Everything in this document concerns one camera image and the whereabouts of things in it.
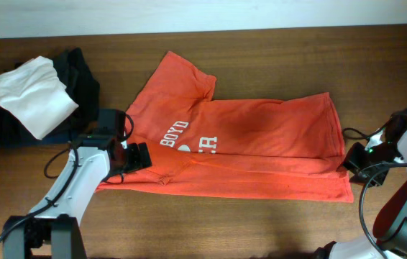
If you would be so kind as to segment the orange printed t-shirt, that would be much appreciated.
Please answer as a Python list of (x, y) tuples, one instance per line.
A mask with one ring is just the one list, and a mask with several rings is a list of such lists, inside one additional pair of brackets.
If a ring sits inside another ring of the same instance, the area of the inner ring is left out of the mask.
[(354, 200), (328, 93), (287, 101), (216, 100), (216, 78), (167, 53), (129, 106), (149, 168), (99, 186), (237, 199)]

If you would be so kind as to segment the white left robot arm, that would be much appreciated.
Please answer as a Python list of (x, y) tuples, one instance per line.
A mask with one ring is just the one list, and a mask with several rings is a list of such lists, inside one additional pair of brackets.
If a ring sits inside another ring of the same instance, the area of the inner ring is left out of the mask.
[(152, 166), (146, 143), (123, 146), (113, 135), (81, 135), (46, 195), (25, 216), (11, 216), (0, 235), (4, 258), (33, 258), (51, 247), (50, 258), (86, 258), (80, 231), (84, 212), (100, 183)]

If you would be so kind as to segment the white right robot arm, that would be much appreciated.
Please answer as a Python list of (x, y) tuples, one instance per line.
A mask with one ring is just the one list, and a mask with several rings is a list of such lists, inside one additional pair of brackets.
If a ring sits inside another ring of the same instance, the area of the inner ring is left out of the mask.
[(364, 235), (350, 242), (330, 242), (313, 258), (407, 258), (407, 180), (377, 215), (372, 229), (365, 223), (364, 203), (369, 188), (382, 186), (392, 169), (407, 170), (407, 119), (391, 119), (356, 142), (342, 165), (352, 172), (351, 183), (362, 185), (358, 214)]

